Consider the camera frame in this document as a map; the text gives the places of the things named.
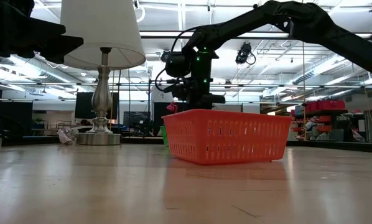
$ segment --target robotic arm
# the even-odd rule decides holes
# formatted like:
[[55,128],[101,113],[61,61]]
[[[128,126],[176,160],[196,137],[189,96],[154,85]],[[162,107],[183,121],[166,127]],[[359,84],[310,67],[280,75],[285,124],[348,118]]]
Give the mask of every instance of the robotic arm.
[[211,60],[218,58],[215,50],[226,41],[266,24],[297,40],[320,44],[372,73],[370,41],[338,27],[316,4],[268,1],[228,22],[196,28],[182,52],[171,53],[165,69],[177,79],[164,92],[186,100],[190,109],[211,109],[212,103],[224,103],[223,96],[210,94]]

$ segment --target red basket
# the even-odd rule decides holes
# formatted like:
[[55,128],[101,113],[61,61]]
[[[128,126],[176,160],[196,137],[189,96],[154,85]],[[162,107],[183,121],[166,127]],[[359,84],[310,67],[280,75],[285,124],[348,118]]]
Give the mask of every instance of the red basket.
[[281,159],[291,117],[189,110],[162,117],[170,154],[198,164]]
[[345,102],[343,100],[322,100],[317,102],[319,110],[344,110]]

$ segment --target lamp shade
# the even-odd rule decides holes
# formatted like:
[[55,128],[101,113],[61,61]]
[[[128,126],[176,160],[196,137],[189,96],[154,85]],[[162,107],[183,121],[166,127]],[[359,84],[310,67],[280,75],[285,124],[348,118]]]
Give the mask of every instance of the lamp shade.
[[112,70],[146,61],[131,0],[62,0],[60,23],[66,35],[84,38],[84,44],[65,56],[65,65],[97,70],[101,47],[111,47]]

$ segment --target cable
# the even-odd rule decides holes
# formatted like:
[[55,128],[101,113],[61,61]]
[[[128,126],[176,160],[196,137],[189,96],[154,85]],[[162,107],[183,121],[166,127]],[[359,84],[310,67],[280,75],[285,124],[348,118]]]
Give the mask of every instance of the cable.
[[159,91],[161,91],[161,92],[163,92],[164,90],[161,89],[161,88],[159,87],[159,84],[157,83],[157,81],[158,81],[160,75],[165,71],[165,69],[166,69],[166,68],[164,68],[163,70],[161,70],[161,72],[157,74],[156,79],[154,80],[154,85],[155,85],[156,88],[157,88]]
[[183,30],[174,40],[174,43],[172,44],[172,47],[171,47],[171,53],[174,51],[174,48],[175,48],[175,45],[176,45],[176,42],[178,41],[179,37],[181,35],[183,35],[184,33],[186,32],[189,32],[189,31],[192,31],[192,30],[195,30],[195,29],[198,29],[198,28],[201,28],[203,26],[196,26],[196,27],[192,27],[192,28],[189,28],[189,29],[186,29],[186,30]]
[[251,53],[251,55],[254,57],[254,62],[253,63],[249,63],[248,61],[246,61],[246,63],[248,65],[254,65],[256,63],[256,57],[255,57],[255,55],[253,53]]
[[[184,33],[188,32],[188,31],[195,30],[195,29],[198,29],[198,28],[201,28],[201,27],[203,27],[203,26],[196,26],[196,27],[192,27],[192,28],[189,28],[189,29],[183,30],[183,31],[182,31],[182,32],[181,32],[181,33],[180,33],[180,34],[175,38],[174,43],[172,44],[172,47],[171,47],[171,53],[174,51],[174,49],[175,49],[175,45],[176,45],[176,42],[178,41],[178,39],[179,39],[180,36],[182,36]],[[157,81],[158,81],[160,75],[161,75],[165,70],[166,70],[166,67],[165,67],[163,70],[161,70],[161,72],[159,72],[159,73],[157,74],[156,79],[154,80],[154,85],[155,85],[156,88],[157,88],[159,91],[161,91],[161,92],[163,92],[164,90],[161,89],[161,88],[159,87],[159,84],[157,83]]]

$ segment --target ceiling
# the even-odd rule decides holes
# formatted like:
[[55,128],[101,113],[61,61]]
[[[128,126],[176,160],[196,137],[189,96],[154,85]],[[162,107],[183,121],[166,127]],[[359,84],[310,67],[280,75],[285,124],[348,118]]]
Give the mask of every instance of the ceiling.
[[[45,21],[60,23],[59,0],[36,0],[32,17]],[[204,24],[214,24],[228,21],[236,16],[252,10],[253,4],[262,5],[265,0],[139,0],[139,7],[145,10],[144,19],[138,22],[139,30],[184,30]],[[351,32],[372,32],[372,0],[306,0],[304,2],[314,2],[326,10],[336,24]],[[142,9],[136,9],[136,18],[142,16]],[[266,25],[255,31],[279,32],[271,25]],[[129,72],[131,83],[147,83],[149,78],[154,78],[156,73],[152,72],[154,67],[164,66],[159,60],[159,55],[163,50],[170,49],[173,39],[143,39],[143,48],[147,57],[145,65],[133,68]],[[257,60],[252,66],[237,65],[235,58],[237,51],[244,42],[249,42]],[[181,42],[179,41],[175,49],[180,50]],[[310,69],[314,63],[332,55],[332,52],[315,44],[303,44],[296,40],[229,40],[218,49],[217,54],[220,59],[214,60],[212,64],[212,77],[214,83],[224,83],[225,80],[231,80],[232,83],[249,83],[249,84],[289,84],[290,81],[297,78],[300,73]],[[51,69],[59,71],[60,74],[66,74],[69,78],[79,80],[77,83],[93,83],[97,78],[97,71],[83,71],[76,68],[70,68],[63,65],[48,63],[37,56],[41,68],[49,66]],[[352,67],[347,60],[337,63],[329,69],[321,71],[315,77],[307,79],[306,85],[326,85],[332,80],[344,77],[351,73],[360,71],[357,66]],[[128,71],[122,71],[121,83],[128,83]],[[110,83],[117,83],[119,72],[114,74]],[[360,78],[352,75],[350,78],[341,78],[340,82],[333,83],[337,85],[349,84],[359,85],[361,82],[370,77],[366,73],[357,74]],[[120,87],[120,90],[127,90],[128,87]],[[132,90],[146,90],[146,85],[134,86]],[[93,87],[85,88],[85,91],[92,91]],[[232,91],[241,92],[240,88],[224,89],[224,87],[213,87],[214,91]],[[245,88],[240,95],[262,95],[271,97],[270,94],[264,94],[268,87],[262,88]],[[285,89],[279,92],[282,96],[289,96],[298,93],[299,90]]]

